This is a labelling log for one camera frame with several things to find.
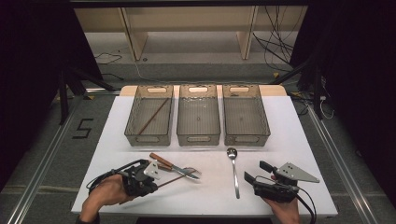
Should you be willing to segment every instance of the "spoon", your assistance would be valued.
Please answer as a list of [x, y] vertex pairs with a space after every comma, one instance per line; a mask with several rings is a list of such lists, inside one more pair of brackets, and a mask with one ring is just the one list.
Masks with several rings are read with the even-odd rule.
[[235, 148], [229, 147], [227, 149], [227, 155], [233, 161], [233, 177], [234, 177], [234, 182], [235, 182], [235, 194], [236, 198], [239, 199], [239, 185], [238, 185], [238, 178], [236, 177], [236, 170], [235, 170], [235, 158], [238, 155], [238, 152], [236, 151]]

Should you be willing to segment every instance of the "transparent plastic bin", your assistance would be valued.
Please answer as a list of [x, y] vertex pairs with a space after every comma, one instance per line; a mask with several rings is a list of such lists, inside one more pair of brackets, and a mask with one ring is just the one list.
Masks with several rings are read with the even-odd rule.
[[138, 86], [125, 129], [132, 146], [169, 146], [173, 86]]
[[217, 146], [220, 136], [216, 85], [181, 85], [177, 139], [181, 146]]
[[270, 128], [258, 85], [223, 85], [224, 145], [263, 147]]

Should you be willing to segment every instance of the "metal utensil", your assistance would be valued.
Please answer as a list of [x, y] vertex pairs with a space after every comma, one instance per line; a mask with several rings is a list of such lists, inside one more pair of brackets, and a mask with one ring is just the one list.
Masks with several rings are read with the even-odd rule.
[[239, 185], [238, 185], [238, 178], [236, 177], [236, 169], [235, 169], [235, 158], [238, 155], [238, 151], [236, 151], [236, 149], [233, 147], [229, 147], [227, 149], [227, 155], [233, 162], [233, 177], [234, 177], [234, 183], [235, 183], [235, 194], [236, 194], [236, 198], [239, 199]]
[[199, 179], [198, 176], [193, 175], [193, 174], [192, 174], [191, 172], [189, 172], [188, 170], [181, 169], [180, 167], [175, 166], [172, 162], [167, 161], [166, 159], [160, 157], [159, 155], [157, 155], [157, 154], [155, 154], [155, 153], [153, 153], [153, 152], [151, 152], [151, 153], [149, 154], [149, 156], [150, 156], [151, 158], [157, 160], [157, 161], [162, 162], [162, 163], [165, 164], [166, 166], [171, 167], [172, 170], [175, 170], [175, 171], [179, 172], [180, 174], [182, 174], [182, 175], [184, 175], [184, 176], [186, 176], [186, 177], [189, 177], [189, 178], [191, 178], [191, 179]]

